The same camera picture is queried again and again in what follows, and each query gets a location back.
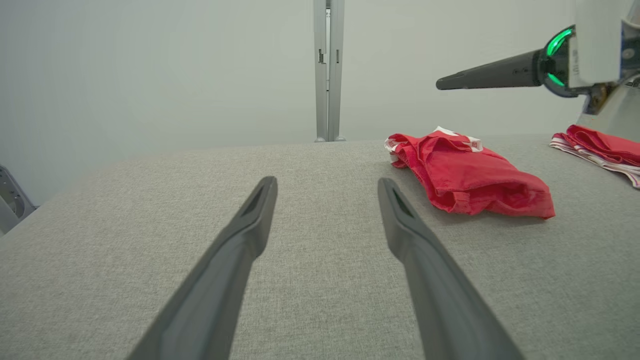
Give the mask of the red jersey with number print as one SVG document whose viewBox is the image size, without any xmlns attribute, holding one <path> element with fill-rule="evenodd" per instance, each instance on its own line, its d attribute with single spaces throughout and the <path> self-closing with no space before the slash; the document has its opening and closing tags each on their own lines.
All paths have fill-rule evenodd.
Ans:
<svg viewBox="0 0 640 360">
<path fill-rule="evenodd" d="M 640 143 L 580 125 L 551 137 L 551 148 L 582 158 L 595 166 L 626 176 L 640 190 Z"/>
</svg>

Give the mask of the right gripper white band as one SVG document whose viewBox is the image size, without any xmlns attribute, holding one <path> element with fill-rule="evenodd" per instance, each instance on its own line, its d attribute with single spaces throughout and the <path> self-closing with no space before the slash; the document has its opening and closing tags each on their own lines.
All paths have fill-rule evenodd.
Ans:
<svg viewBox="0 0 640 360">
<path fill-rule="evenodd" d="M 571 0 L 574 24 L 542 48 L 458 71 L 439 91 L 539 87 L 564 98 L 640 76 L 640 0 Z M 541 57 L 541 75 L 539 61 Z"/>
</svg>

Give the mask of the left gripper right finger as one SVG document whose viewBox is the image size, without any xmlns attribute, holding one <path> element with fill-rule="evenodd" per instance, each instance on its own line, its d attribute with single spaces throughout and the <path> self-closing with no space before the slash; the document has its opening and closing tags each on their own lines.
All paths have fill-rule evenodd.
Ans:
<svg viewBox="0 0 640 360">
<path fill-rule="evenodd" d="M 402 263 L 426 360 L 523 360 L 508 332 L 391 178 L 378 180 L 388 247 Z"/>
</svg>

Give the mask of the grey metal partition post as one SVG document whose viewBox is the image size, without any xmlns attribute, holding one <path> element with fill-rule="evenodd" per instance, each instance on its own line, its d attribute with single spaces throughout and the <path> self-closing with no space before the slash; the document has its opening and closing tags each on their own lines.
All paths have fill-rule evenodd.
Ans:
<svg viewBox="0 0 640 360">
<path fill-rule="evenodd" d="M 314 32 L 315 142 L 342 142 L 340 133 L 345 0 L 311 0 Z"/>
</svg>

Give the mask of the grey metal frame with holes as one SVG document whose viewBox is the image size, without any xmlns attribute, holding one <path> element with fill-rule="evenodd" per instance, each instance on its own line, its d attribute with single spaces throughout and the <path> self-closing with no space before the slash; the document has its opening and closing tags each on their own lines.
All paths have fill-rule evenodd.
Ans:
<svg viewBox="0 0 640 360">
<path fill-rule="evenodd" d="M 0 232 L 7 234 L 37 209 L 9 170 L 0 165 Z"/>
</svg>

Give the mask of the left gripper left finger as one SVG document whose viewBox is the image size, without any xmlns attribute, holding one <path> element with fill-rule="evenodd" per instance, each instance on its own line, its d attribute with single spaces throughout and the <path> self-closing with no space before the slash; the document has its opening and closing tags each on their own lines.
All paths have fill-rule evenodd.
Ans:
<svg viewBox="0 0 640 360">
<path fill-rule="evenodd" d="M 228 360 L 253 262 L 268 243 L 278 182 L 262 178 L 127 360 Z"/>
</svg>

